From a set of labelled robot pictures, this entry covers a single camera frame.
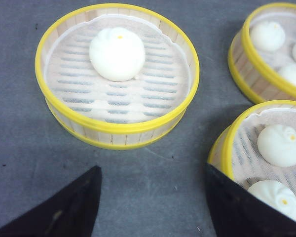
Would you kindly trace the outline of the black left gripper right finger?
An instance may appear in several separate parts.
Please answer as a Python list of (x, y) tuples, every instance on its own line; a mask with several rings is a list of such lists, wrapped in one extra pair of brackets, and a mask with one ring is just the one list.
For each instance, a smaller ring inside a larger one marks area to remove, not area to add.
[(219, 237), (296, 237), (296, 222), (206, 164), (206, 198)]

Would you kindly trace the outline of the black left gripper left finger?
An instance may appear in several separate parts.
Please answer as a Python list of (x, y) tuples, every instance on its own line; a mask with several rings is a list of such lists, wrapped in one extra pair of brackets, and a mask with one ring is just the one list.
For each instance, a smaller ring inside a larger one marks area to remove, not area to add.
[(0, 228), (0, 237), (90, 237), (102, 171), (94, 166), (51, 198)]

